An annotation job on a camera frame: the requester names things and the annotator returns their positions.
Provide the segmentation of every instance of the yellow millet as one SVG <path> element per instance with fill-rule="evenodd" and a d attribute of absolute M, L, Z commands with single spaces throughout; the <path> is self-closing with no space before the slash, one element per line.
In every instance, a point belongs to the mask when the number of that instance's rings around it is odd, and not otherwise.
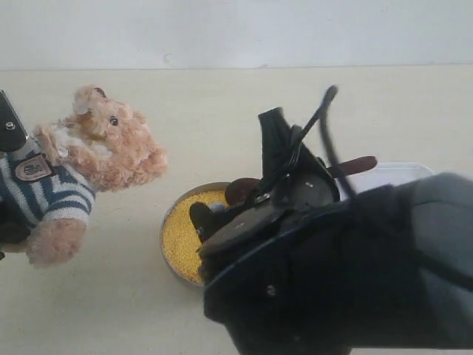
<path fill-rule="evenodd" d="M 201 244 L 189 217 L 189 208 L 197 201 L 223 202 L 226 205 L 225 190 L 203 192 L 179 202 L 164 221 L 161 243 L 172 268 L 187 280 L 200 284 L 202 282 L 198 273 L 200 258 L 197 250 Z"/>

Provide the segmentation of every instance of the black cable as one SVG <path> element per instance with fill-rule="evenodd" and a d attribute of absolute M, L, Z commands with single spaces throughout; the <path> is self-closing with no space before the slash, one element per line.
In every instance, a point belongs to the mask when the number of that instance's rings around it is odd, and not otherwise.
<path fill-rule="evenodd" d="M 358 213 L 358 215 L 362 217 L 363 220 L 366 220 L 378 231 L 380 231 L 381 235 L 386 235 L 390 237 L 392 241 L 396 241 L 400 238 L 398 233 L 389 224 L 374 218 L 370 213 L 367 212 L 363 204 L 360 203 L 360 200 L 357 198 L 357 194 L 348 181 L 347 176 L 339 168 L 340 160 L 338 159 L 335 148 L 333 147 L 327 125 L 328 107 L 335 98 L 337 92 L 337 87 L 329 87 L 324 95 L 324 98 L 322 99 L 320 108 L 317 110 L 317 112 L 319 112 L 321 139 L 324 144 L 327 159 L 334 169 L 338 169 L 339 173 L 341 173 L 338 180 L 344 192 L 351 199 L 351 203 L 353 204 L 355 212 Z M 417 266 L 424 267 L 446 281 L 449 281 L 461 288 L 464 288 L 468 291 L 473 291 L 473 277 L 470 277 L 469 275 L 464 274 L 463 272 L 458 271 L 457 269 L 452 268 L 451 266 L 436 260 L 433 257 L 430 257 L 423 251 L 420 251 L 416 248 L 404 248 L 403 251 L 406 252 L 406 255 L 412 262 L 417 264 Z"/>

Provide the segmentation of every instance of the white wall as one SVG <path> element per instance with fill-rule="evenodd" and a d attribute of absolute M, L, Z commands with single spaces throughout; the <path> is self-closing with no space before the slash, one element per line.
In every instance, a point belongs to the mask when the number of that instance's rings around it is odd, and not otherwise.
<path fill-rule="evenodd" d="M 2 0 L 0 70 L 473 63 L 473 0 Z"/>

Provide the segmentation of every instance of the fluffy fur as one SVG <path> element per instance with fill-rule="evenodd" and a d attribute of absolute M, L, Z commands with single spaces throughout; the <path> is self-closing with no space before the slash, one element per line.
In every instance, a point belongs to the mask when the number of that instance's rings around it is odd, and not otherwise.
<path fill-rule="evenodd" d="M 108 98 L 96 85 L 75 93 L 74 113 L 39 125 L 34 137 L 53 166 L 70 166 L 97 192 L 116 192 L 159 178 L 167 170 L 166 151 L 152 137 L 146 119 L 129 105 Z M 70 260 L 81 247 L 86 225 L 74 219 L 40 222 L 20 245 L 34 266 Z"/>

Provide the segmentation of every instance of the table surface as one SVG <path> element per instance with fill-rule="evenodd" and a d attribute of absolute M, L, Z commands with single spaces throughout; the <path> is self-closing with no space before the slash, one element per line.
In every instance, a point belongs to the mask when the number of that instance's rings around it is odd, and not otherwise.
<path fill-rule="evenodd" d="M 257 115 L 281 106 L 302 125 L 331 84 L 340 89 L 329 119 L 343 160 L 376 155 L 473 178 L 473 66 L 0 72 L 30 129 L 68 115 L 74 90 L 90 83 L 145 114 L 170 170 L 148 186 L 99 195 L 84 246 L 66 265 L 1 261 L 2 354 L 237 354 L 204 318 L 200 293 L 166 268 L 163 215 L 194 186 L 259 177 Z M 324 156 L 317 129 L 306 143 Z"/>

